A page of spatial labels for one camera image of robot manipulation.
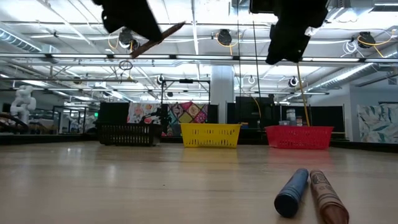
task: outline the column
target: column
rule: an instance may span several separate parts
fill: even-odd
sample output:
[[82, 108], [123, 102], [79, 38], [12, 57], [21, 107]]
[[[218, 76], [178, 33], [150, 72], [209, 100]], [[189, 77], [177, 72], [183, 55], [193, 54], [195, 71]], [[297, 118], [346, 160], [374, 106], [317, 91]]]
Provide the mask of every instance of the column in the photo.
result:
[[226, 103], [234, 102], [234, 71], [232, 66], [211, 68], [210, 103], [218, 105], [218, 122], [226, 123]]

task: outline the yellow basket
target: yellow basket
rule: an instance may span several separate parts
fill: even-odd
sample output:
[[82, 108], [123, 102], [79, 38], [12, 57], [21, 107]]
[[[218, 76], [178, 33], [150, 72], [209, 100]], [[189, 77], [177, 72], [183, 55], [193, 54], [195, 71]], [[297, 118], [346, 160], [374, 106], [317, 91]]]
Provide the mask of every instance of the yellow basket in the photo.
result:
[[236, 148], [240, 124], [181, 124], [185, 147]]

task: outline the red basket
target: red basket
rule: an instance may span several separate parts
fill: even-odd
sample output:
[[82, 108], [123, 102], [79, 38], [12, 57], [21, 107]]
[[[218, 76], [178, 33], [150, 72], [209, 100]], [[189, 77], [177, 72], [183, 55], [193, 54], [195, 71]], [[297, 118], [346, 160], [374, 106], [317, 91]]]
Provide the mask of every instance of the red basket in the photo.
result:
[[279, 149], [327, 149], [333, 127], [269, 126], [270, 147]]

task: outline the black basket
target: black basket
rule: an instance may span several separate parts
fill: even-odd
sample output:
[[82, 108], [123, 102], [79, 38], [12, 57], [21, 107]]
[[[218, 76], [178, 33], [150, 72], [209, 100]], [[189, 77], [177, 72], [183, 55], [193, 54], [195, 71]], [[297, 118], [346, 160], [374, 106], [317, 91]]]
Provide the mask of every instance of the black basket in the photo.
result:
[[159, 124], [105, 124], [97, 123], [98, 139], [104, 145], [155, 146], [162, 137]]

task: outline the blue tube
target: blue tube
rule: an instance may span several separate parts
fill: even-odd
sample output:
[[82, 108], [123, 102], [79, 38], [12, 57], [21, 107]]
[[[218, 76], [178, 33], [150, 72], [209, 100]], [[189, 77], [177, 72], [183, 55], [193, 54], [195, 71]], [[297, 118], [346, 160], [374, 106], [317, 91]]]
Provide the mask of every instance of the blue tube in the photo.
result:
[[285, 218], [292, 218], [299, 210], [301, 196], [307, 185], [308, 170], [298, 169], [276, 196], [274, 205], [277, 212]]

